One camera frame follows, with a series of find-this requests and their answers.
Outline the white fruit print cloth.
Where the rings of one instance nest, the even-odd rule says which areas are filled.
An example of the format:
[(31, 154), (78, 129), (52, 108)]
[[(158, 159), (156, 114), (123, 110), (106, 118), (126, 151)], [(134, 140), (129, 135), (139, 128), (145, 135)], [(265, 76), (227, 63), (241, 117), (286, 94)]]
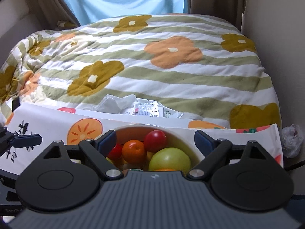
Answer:
[(253, 139), (283, 165), (281, 139), (276, 124), (254, 129), (226, 129), (219, 125), (183, 118), (162, 118), (107, 114), (81, 109), (44, 108), (30, 103), (18, 107), (8, 118), (6, 127), (20, 135), (40, 134), (42, 143), (34, 148), (11, 148), (1, 156), (1, 169), (20, 174), (50, 143), (62, 140), (68, 144), (78, 143), (90, 135), (97, 137), (108, 130), (129, 125), (163, 127), (180, 136), (195, 149), (194, 133), (203, 130), (214, 139), (228, 139), (233, 144), (245, 145)]

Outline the cream ceramic bowl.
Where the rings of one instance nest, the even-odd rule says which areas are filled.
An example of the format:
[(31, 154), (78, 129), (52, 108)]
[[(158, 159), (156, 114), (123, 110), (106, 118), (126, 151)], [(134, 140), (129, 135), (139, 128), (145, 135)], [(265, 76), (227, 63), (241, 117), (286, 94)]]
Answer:
[[(187, 142), (187, 140), (182, 138), (180, 135), (178, 135), (178, 133), (156, 126), (136, 124), (136, 125), (128, 125), (128, 126), (116, 128), (114, 129), (117, 136), (116, 144), (119, 143), (121, 146), (123, 146), (127, 141), (133, 139), (137, 139), (143, 143), (145, 136), (153, 130), (161, 130), (165, 133), (167, 138), (166, 148), (174, 147), (186, 153), (191, 160), (191, 168), (193, 168), (201, 160), (203, 160), (204, 158), (203, 155), (199, 152), (199, 150), (195, 148), (195, 145), (193, 143)], [(155, 153), (153, 152), (147, 151), (146, 160), (140, 164), (130, 164), (127, 161), (125, 161), (123, 156), (121, 161), (113, 164), (122, 171), (130, 170), (130, 169), (140, 169), (143, 171), (149, 171), (148, 169), (149, 163), (154, 154)]]

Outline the white plastic bag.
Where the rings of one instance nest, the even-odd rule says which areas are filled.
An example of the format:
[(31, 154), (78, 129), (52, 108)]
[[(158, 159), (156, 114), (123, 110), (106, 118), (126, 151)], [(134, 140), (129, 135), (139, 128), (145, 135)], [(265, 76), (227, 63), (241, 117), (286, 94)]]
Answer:
[(292, 124), (281, 130), (283, 155), (292, 159), (299, 155), (304, 135), (299, 125)]

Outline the small black device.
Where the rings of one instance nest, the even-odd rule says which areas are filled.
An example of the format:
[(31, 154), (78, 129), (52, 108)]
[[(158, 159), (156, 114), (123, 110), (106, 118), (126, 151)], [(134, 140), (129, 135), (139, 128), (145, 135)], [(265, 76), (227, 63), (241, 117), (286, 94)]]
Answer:
[(20, 98), (16, 97), (12, 101), (12, 111), (14, 112), (20, 106)]

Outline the green apple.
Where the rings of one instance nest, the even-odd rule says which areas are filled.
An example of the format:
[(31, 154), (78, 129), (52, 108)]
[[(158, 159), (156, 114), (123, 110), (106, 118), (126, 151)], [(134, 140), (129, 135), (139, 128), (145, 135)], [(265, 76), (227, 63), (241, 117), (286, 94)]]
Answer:
[(191, 169), (191, 160), (182, 150), (168, 147), (152, 156), (148, 169), (149, 171), (174, 170), (187, 173)]

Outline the floral striped duvet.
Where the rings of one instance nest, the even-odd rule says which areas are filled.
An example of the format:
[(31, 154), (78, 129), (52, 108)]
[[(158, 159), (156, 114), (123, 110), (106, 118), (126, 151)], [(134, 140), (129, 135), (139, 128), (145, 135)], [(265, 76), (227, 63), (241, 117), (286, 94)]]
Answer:
[(277, 94), (254, 42), (208, 15), (107, 18), (20, 40), (1, 67), (1, 122), (20, 98), (101, 111), (106, 96), (154, 100), (229, 129), (281, 125)]

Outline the left brown curtain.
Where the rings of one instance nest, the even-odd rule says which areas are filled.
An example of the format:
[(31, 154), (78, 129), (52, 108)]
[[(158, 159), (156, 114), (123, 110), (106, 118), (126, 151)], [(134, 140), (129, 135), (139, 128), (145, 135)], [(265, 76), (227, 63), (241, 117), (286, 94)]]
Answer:
[(64, 0), (26, 0), (29, 10), (45, 29), (55, 29), (58, 22), (69, 22), (78, 27), (80, 23)]

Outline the red cherry tomato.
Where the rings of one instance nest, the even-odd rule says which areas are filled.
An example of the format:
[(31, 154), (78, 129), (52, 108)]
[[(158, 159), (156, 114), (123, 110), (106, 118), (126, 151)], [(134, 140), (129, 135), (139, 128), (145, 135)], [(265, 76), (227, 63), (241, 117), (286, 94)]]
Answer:
[(167, 138), (163, 131), (153, 130), (144, 138), (144, 147), (148, 152), (156, 153), (167, 146)]
[(122, 146), (117, 143), (113, 149), (107, 155), (107, 158), (111, 160), (112, 163), (117, 163), (122, 160)]

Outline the crumpled white papers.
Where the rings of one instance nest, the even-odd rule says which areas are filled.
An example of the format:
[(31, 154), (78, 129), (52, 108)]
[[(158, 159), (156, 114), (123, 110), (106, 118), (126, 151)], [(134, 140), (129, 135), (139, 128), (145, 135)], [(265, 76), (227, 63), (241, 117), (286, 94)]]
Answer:
[(182, 118), (183, 113), (167, 108), (160, 102), (137, 98), (134, 94), (122, 98), (106, 95), (96, 108), (97, 112), (148, 116), (161, 118)]

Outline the orange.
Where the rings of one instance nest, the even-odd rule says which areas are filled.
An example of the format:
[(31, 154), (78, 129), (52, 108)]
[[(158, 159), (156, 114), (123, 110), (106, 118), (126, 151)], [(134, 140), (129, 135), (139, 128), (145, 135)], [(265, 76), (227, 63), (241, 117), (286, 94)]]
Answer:
[(133, 139), (123, 145), (122, 156), (130, 164), (140, 164), (146, 160), (147, 150), (141, 141)]

